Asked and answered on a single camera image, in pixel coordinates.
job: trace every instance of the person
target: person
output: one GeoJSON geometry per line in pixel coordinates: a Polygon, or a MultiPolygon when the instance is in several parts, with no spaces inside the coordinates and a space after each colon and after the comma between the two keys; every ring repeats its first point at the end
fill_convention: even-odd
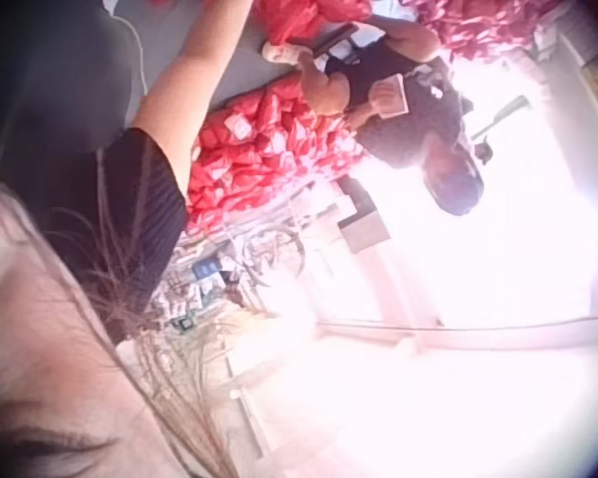
{"type": "Polygon", "coordinates": [[[472,146],[462,133],[462,98],[451,86],[440,58],[439,37],[418,23],[371,16],[368,25],[385,32],[361,49],[351,64],[332,57],[322,72],[303,46],[264,45],[271,62],[297,65],[308,104],[319,114],[345,114],[357,141],[392,167],[420,164],[437,204],[453,215],[467,214],[483,192],[472,146]],[[378,115],[401,92],[380,81],[404,76],[409,112],[389,119],[378,115]]]}
{"type": "MultiPolygon", "coordinates": [[[[53,8],[63,8],[60,3],[37,3],[41,11],[29,21],[43,21],[53,8]]],[[[19,149],[9,159],[9,173],[1,176],[0,169],[0,477],[237,476],[209,412],[174,393],[167,404],[160,394],[149,399],[114,346],[128,329],[142,326],[138,314],[184,227],[190,151],[251,4],[210,2],[131,126],[97,139],[109,141],[105,147],[80,152],[87,141],[70,148],[53,137],[63,145],[48,149],[49,162],[43,161],[46,146],[32,147],[33,157],[19,149]],[[31,175],[15,180],[18,164],[31,175]]],[[[101,22],[92,25],[98,31],[115,28],[102,23],[115,22],[110,17],[93,17],[101,22]]],[[[18,26],[25,17],[18,22],[15,36],[23,34],[18,26]]],[[[36,31],[49,33],[47,27],[36,31]]],[[[98,41],[105,51],[107,37],[98,41]]],[[[89,61],[65,53],[58,68],[89,61]]],[[[26,78],[27,69],[22,73],[26,78]]],[[[100,70],[91,78],[100,78],[105,90],[109,73],[100,70]]],[[[63,88],[62,71],[48,78],[63,88]]],[[[89,101],[101,104],[95,97],[89,101]]],[[[0,152],[23,139],[11,135],[14,120],[45,119],[44,105],[25,112],[19,105],[16,98],[10,107],[15,113],[0,119],[0,152]],[[11,119],[16,115],[21,118],[11,119]]],[[[102,121],[111,119],[101,113],[102,121]]],[[[26,131],[22,125],[17,130],[26,131]]]]}

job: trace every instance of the black top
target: black top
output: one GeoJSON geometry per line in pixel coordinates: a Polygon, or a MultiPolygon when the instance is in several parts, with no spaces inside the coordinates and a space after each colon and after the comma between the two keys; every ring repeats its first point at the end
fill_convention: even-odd
{"type": "Polygon", "coordinates": [[[460,96],[449,83],[448,66],[436,58],[425,64],[432,71],[425,75],[419,73],[421,65],[392,50],[382,38],[361,50],[355,63],[346,65],[333,59],[326,66],[328,75],[340,72],[348,78],[350,109],[368,101],[374,82],[397,73],[404,75],[410,112],[392,119],[373,117],[357,133],[357,141],[368,152],[393,167],[406,167],[420,159],[429,130],[455,144],[462,128],[460,96]],[[441,98],[435,96],[430,81],[443,92],[441,98]]]}
{"type": "Polygon", "coordinates": [[[144,311],[185,225],[170,165],[132,128],[105,150],[48,161],[39,172],[35,196],[23,202],[118,343],[124,313],[144,311]]]}

